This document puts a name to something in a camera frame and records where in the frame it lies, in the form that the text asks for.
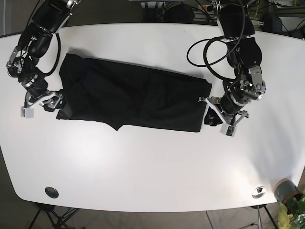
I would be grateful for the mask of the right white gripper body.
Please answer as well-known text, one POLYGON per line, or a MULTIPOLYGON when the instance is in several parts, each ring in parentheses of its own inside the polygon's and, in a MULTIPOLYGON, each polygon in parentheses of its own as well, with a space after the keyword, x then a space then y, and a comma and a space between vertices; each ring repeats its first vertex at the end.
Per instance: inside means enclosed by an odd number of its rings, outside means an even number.
POLYGON ((24 105, 20 108, 20 115, 24 118, 34 117, 34 108, 43 107, 45 104, 51 104, 54 108, 59 109, 60 101, 63 100, 63 94, 59 91, 46 91, 38 98, 34 98, 29 92, 26 92, 24 105))

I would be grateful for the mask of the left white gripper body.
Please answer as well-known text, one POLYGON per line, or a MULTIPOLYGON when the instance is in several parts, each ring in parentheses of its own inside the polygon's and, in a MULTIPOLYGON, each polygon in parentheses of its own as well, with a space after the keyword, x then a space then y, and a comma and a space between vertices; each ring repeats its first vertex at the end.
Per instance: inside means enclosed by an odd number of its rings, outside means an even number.
POLYGON ((245 110, 233 111, 233 114, 228 114, 220 104, 220 97, 199 97, 198 102, 203 102, 207 105, 207 110, 212 108, 216 111, 220 119, 222 120, 220 132, 226 136, 234 137, 237 131, 237 124, 243 118, 249 118, 249 113, 245 110))

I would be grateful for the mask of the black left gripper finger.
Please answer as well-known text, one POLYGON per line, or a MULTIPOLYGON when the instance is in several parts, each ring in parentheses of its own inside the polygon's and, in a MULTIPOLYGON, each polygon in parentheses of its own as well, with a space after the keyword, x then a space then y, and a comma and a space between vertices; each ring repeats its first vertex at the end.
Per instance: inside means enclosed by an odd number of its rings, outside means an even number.
POLYGON ((221 125, 222 123, 223 122, 216 113, 216 111, 213 110, 212 108, 209 108, 204 118, 204 124, 209 126, 217 126, 217 125, 221 125))

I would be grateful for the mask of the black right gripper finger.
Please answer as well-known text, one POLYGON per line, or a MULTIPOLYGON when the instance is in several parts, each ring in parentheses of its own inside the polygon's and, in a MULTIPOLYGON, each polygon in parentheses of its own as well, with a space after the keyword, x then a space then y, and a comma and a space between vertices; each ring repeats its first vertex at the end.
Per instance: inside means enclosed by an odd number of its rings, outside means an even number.
POLYGON ((70 105, 65 100, 60 101, 59 114, 63 117, 71 117, 73 114, 70 105))
POLYGON ((54 108, 51 104, 45 104, 43 106, 44 110, 47 112, 54 112, 56 110, 56 108, 54 108))

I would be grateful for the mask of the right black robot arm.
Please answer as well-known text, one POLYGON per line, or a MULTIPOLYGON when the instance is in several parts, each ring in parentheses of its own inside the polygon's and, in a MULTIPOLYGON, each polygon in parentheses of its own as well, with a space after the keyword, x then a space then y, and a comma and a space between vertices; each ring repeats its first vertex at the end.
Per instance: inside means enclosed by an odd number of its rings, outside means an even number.
POLYGON ((24 118, 33 118, 34 108, 38 105, 47 112, 58 110, 62 116, 72 115, 63 90, 50 91, 45 78, 54 73, 60 60, 59 30, 72 15, 72 9, 79 3, 78 0, 38 1, 6 63, 8 75, 18 79, 26 90, 24 105, 20 109, 24 118), (58 45, 56 59, 52 69, 44 73, 37 64, 47 52, 53 37, 56 37, 58 45))

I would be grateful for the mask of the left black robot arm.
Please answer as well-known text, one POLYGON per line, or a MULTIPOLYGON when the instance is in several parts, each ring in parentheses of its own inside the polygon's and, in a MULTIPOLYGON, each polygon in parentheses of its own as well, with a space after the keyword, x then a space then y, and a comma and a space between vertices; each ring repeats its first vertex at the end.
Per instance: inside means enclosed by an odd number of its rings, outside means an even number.
POLYGON ((260 100, 266 92, 260 64, 262 52, 255 41, 254 26, 248 15, 247 0, 214 0, 213 10, 223 31, 222 37, 209 40, 203 50, 203 60, 209 71, 223 82, 222 97, 200 97, 199 102, 208 106, 205 125, 221 125, 221 132, 233 137, 237 124, 248 118, 244 107, 254 100, 260 100), (207 60, 207 51, 213 42, 224 42, 225 55, 234 69, 235 78, 228 79, 217 74, 207 60))

